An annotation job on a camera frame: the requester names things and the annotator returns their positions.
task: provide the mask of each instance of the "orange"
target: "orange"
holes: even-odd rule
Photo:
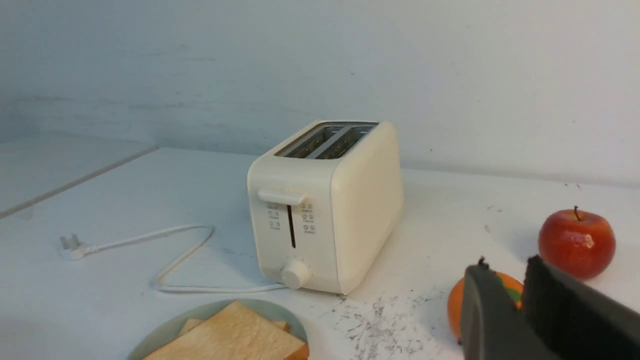
[[[512,278],[507,274],[501,272],[495,272],[502,280],[505,290],[509,293],[509,296],[516,304],[516,308],[519,310],[522,307],[522,289],[523,286],[519,281]],[[451,331],[456,336],[458,343],[462,342],[462,334],[460,332],[460,313],[462,312],[462,294],[465,287],[465,278],[460,279],[451,289],[449,293],[449,299],[447,300],[447,312],[449,315],[449,326]]]

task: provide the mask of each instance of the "power cord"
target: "power cord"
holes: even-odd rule
[[[207,287],[207,286],[178,286],[178,285],[166,285],[164,284],[164,278],[181,262],[183,262],[189,255],[196,252],[202,245],[204,245],[213,233],[215,227],[213,225],[182,225],[171,227],[153,233],[136,236],[135,238],[129,238],[121,241],[114,241],[113,243],[107,243],[103,245],[87,246],[78,240],[78,237],[73,234],[70,238],[62,236],[60,242],[62,242],[62,248],[60,254],[62,258],[75,261],[82,259],[87,255],[94,254],[98,251],[114,249],[126,245],[132,245],[143,241],[149,241],[157,238],[162,238],[171,234],[179,233],[182,231],[192,229],[208,229],[207,235],[198,242],[195,246],[191,247],[180,255],[176,260],[173,260],[169,265],[165,266],[160,272],[151,280],[151,286],[157,291],[164,293],[233,293],[233,294],[247,294],[247,293],[260,293],[263,291],[277,290],[286,288],[283,284],[269,284],[263,286],[254,286],[250,288],[222,288],[222,287]]]

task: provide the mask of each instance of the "apple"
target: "apple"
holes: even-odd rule
[[[549,215],[540,229],[538,249],[547,263],[586,280],[609,266],[616,238],[604,217],[575,206]]]

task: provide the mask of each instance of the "toaster knob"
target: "toaster knob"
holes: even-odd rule
[[[309,268],[300,260],[291,259],[282,268],[282,282],[291,289],[300,289],[311,277]]]

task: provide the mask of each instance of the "white toaster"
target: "white toaster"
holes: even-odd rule
[[[346,295],[402,212],[396,130],[389,122],[315,121],[255,160],[247,187],[264,277]]]

